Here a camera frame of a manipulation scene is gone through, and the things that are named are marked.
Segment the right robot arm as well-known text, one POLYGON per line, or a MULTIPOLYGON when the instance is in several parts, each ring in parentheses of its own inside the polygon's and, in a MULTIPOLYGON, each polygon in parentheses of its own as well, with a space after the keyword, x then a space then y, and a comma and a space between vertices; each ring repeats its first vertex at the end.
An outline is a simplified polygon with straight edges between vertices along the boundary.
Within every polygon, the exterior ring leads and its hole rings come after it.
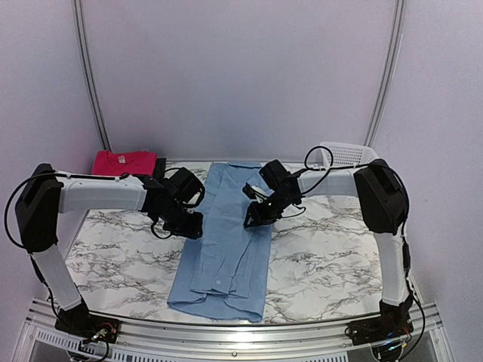
POLYGON ((352 166, 304 167, 288 171, 274 160, 259 172, 271 190, 245 184, 243 193, 250 199, 244 227, 271 225, 282 218, 289 206, 298 206, 304 198, 320 195, 356 197, 362 219, 374 234, 382 273, 380 316, 374 332, 389 338, 408 319, 413 296, 408 286, 411 255, 405 237, 409 197, 398 174, 382 159, 352 166))

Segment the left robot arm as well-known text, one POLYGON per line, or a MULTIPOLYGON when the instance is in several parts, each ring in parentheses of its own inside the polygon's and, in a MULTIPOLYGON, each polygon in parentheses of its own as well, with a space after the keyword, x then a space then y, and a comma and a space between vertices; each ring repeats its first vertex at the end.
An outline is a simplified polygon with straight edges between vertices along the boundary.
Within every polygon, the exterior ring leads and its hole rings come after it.
POLYGON ((136 211, 146 214, 152 226, 160 222, 168 236, 196 239, 203 223, 196 208, 204 196, 203 183, 185 167, 156 179, 70 173, 43 163, 11 192, 3 211, 4 230, 29 255, 38 279, 57 302, 60 326, 87 336, 98 323, 59 249, 59 222, 74 214, 82 224, 91 210, 136 211))

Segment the light blue shirt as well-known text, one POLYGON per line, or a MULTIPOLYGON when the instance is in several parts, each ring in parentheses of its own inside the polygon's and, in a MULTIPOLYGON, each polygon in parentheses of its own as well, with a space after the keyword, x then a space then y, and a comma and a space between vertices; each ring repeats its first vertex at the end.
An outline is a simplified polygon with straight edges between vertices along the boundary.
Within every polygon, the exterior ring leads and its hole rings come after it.
POLYGON ((213 163, 205 179, 202 237, 186 239, 167 300, 169 308, 214 320, 259 322, 266 301, 272 228, 247 229, 246 184, 269 189, 261 165, 213 163))

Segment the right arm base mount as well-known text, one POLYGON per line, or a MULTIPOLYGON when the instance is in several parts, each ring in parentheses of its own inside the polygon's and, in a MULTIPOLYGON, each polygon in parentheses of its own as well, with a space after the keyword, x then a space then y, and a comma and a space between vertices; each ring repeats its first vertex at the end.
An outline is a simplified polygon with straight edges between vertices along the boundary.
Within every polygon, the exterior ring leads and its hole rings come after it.
POLYGON ((353 345, 363 345, 407 336, 413 331, 414 327, 410 318, 396 324, 388 318, 374 317, 349 322, 344 333, 351 339, 353 345))

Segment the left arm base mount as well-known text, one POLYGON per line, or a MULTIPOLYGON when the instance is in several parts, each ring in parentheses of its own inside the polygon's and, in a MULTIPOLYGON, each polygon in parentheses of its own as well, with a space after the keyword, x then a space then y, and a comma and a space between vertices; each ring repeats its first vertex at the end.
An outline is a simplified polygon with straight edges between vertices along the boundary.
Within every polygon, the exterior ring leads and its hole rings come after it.
POLYGON ((114 344, 118 338, 121 322, 115 318, 92 314, 86 327, 68 327, 59 319, 55 322, 55 329, 74 336, 82 337, 89 342, 108 342, 114 344))

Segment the magenta t-shirt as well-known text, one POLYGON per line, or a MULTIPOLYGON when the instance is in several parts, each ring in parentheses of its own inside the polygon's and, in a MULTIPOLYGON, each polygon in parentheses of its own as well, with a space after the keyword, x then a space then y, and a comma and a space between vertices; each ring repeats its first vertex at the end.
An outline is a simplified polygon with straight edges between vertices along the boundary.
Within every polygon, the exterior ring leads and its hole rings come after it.
POLYGON ((152 175, 157 154, 147 151, 116 154, 111 151, 99 151, 92 167, 93 175, 121 176, 124 173, 152 175))

